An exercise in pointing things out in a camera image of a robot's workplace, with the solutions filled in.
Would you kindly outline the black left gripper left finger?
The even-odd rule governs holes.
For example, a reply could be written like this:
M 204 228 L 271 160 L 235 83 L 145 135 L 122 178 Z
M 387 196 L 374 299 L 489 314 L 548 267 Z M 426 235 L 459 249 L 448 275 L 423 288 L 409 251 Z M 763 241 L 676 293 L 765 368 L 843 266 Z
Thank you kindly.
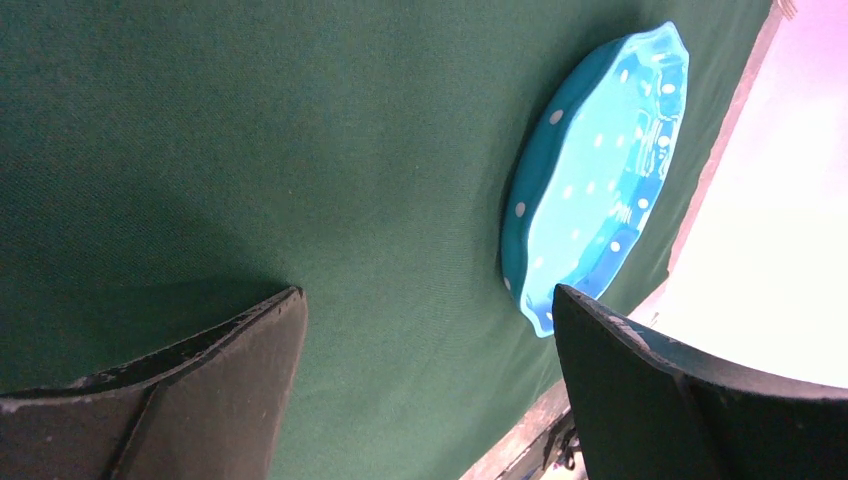
M 180 342 L 1 398 L 5 479 L 264 479 L 307 330 L 290 287 Z

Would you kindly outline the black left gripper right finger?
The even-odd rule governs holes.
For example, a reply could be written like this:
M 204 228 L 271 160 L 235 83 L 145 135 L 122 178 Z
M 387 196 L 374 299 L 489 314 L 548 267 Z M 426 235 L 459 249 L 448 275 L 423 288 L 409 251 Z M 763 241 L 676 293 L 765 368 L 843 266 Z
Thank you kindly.
M 592 479 L 843 479 L 847 392 L 716 357 L 578 290 L 559 361 Z

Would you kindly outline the blue polka dot plate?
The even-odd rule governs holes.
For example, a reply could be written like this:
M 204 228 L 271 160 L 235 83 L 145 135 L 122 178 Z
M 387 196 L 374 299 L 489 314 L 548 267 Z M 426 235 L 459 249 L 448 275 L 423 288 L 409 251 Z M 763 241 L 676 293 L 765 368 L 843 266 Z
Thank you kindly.
M 684 119 L 690 55 L 672 22 L 589 53 L 517 163 L 500 234 L 504 284 L 536 336 L 557 285 L 598 298 L 642 235 Z

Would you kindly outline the dark green cloth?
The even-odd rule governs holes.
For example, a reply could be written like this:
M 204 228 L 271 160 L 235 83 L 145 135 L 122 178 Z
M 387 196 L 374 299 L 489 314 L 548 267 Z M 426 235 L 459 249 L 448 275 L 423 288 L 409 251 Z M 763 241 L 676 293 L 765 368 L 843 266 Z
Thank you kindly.
M 67 384 L 289 285 L 274 479 L 457 479 L 561 377 L 499 269 L 526 136 L 597 46 L 676 25 L 685 118 L 606 292 L 667 275 L 767 1 L 5 1 L 1 387 Z

